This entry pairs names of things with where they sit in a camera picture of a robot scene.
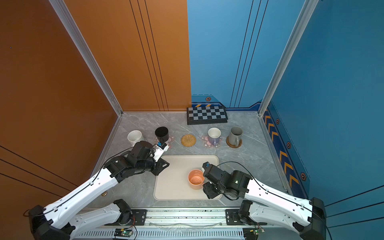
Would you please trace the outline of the woven rattan coaster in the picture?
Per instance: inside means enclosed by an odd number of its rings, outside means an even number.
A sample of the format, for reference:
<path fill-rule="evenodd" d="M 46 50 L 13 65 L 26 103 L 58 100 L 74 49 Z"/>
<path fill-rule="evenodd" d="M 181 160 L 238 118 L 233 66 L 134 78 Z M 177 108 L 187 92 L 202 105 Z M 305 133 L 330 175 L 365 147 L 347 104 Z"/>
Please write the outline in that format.
<path fill-rule="evenodd" d="M 197 141 L 196 137 L 194 135 L 191 135 L 191 134 L 184 135 L 181 138 L 181 144 L 184 147 L 192 147 L 196 144 L 196 141 Z"/>

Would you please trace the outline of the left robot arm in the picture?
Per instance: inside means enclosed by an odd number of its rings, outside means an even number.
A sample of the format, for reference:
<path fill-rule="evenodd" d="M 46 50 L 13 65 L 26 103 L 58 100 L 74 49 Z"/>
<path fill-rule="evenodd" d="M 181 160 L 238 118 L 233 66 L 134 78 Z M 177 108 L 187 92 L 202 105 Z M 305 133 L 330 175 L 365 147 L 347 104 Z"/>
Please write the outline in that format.
<path fill-rule="evenodd" d="M 169 149 L 166 143 L 135 143 L 106 160 L 89 180 L 58 201 L 28 211 L 31 233 L 36 240 L 72 240 L 78 235 L 105 224 L 133 225 L 134 215 L 122 199 L 106 207 L 81 214 L 80 211 L 102 193 L 125 179 L 151 172 L 158 176 L 169 163 L 161 158 Z"/>

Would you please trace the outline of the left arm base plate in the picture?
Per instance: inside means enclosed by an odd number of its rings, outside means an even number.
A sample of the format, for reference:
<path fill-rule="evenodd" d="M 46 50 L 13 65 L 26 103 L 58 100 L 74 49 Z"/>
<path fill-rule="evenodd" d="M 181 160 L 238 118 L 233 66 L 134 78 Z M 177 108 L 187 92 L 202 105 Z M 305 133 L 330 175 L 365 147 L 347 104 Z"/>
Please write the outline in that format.
<path fill-rule="evenodd" d="M 147 210 L 145 209 L 125 211 L 121 213 L 116 222 L 106 224 L 106 226 L 143 226 L 146 221 L 146 216 Z"/>

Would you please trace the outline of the orange pink mug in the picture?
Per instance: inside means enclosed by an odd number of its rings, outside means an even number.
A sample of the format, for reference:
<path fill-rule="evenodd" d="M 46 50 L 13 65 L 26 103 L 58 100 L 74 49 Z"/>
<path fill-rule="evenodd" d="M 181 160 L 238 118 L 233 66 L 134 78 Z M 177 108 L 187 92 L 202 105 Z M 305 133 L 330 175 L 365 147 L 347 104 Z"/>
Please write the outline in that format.
<path fill-rule="evenodd" d="M 203 176 L 203 172 L 201 170 L 195 169 L 189 172 L 188 182 L 192 189 L 202 189 L 204 181 L 205 177 Z"/>

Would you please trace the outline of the lavender mug white inside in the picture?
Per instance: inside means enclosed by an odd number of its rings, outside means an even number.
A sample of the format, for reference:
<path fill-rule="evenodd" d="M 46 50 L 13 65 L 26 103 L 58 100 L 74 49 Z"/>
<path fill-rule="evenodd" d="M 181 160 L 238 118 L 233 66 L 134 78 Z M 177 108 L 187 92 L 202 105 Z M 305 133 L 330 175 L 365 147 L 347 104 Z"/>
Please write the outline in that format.
<path fill-rule="evenodd" d="M 208 130 L 208 141 L 211 145 L 217 146 L 221 139 L 221 130 L 218 128 L 210 128 Z"/>

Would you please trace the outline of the brown wooden coaster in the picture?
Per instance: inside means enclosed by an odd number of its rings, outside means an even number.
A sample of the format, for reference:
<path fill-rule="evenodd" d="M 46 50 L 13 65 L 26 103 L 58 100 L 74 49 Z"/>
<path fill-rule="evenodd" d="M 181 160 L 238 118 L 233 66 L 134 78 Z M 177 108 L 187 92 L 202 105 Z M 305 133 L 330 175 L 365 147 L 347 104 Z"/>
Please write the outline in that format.
<path fill-rule="evenodd" d="M 227 143 L 227 145 L 228 145 L 230 148 L 234 148 L 234 149 L 236 149 L 236 148 L 239 148 L 240 146 L 242 146 L 243 141 L 240 140 L 240 143 L 239 143 L 237 146 L 234 146 L 234 145 L 232 145 L 232 144 L 229 142 L 229 139 L 227 138 L 227 139 L 226 139 L 226 143 Z"/>

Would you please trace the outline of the black mug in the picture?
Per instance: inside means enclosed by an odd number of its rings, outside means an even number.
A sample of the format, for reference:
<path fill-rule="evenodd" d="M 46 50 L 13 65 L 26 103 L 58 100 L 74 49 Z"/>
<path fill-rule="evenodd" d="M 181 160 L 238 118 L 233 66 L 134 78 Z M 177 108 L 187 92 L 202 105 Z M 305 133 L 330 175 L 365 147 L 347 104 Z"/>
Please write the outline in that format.
<path fill-rule="evenodd" d="M 161 144 L 169 140 L 169 130 L 167 127 L 158 127 L 155 130 L 155 135 Z"/>

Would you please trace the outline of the grey green mug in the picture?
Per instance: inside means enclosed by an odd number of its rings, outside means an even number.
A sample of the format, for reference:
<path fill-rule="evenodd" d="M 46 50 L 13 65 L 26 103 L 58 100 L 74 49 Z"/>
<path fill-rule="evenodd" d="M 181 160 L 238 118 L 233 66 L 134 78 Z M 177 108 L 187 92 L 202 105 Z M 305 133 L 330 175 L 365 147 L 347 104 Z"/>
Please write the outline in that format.
<path fill-rule="evenodd" d="M 242 139 L 242 134 L 243 130 L 240 127 L 232 127 L 227 138 L 232 145 L 237 146 Z"/>

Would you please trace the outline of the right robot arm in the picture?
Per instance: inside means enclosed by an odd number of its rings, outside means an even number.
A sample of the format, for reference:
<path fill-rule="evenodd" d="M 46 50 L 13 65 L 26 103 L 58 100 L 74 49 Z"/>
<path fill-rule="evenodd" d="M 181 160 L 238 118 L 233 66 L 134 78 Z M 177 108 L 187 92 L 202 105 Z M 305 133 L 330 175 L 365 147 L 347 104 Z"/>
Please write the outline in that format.
<path fill-rule="evenodd" d="M 222 195 L 231 201 L 243 200 L 231 219 L 255 227 L 261 223 L 283 227 L 303 240 L 326 239 L 326 211 L 320 199 L 294 197 L 260 183 L 251 174 L 229 174 L 209 163 L 203 165 L 203 176 L 208 180 L 203 191 L 209 199 Z"/>

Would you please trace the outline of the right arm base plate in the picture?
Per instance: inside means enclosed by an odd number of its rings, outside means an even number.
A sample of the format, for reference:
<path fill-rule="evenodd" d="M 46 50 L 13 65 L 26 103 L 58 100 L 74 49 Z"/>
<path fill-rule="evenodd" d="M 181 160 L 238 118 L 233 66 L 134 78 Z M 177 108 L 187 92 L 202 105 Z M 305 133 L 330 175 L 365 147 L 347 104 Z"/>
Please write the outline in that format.
<path fill-rule="evenodd" d="M 245 211 L 241 211 L 240 209 L 226 209 L 226 221 L 228 226 L 266 226 L 266 222 L 256 222 L 253 220 L 249 214 L 246 214 Z"/>

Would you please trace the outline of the pink flower coaster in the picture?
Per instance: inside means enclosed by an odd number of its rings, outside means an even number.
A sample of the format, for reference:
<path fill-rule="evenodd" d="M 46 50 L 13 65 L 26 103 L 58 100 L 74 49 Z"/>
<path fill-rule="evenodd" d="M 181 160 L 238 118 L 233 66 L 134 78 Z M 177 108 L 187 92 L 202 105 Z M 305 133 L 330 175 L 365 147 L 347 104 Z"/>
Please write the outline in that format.
<path fill-rule="evenodd" d="M 222 142 L 223 137 L 219 137 L 219 142 L 217 145 L 212 145 L 209 142 L 209 136 L 208 135 L 202 135 L 201 140 L 204 142 L 204 147 L 207 149 L 218 149 L 221 147 L 221 142 Z"/>
<path fill-rule="evenodd" d="M 166 141 L 167 146 L 169 147 L 169 150 L 172 149 L 172 144 L 175 141 L 174 136 L 169 136 L 168 141 Z M 154 144 L 156 145 L 159 142 L 157 137 L 154 137 Z"/>

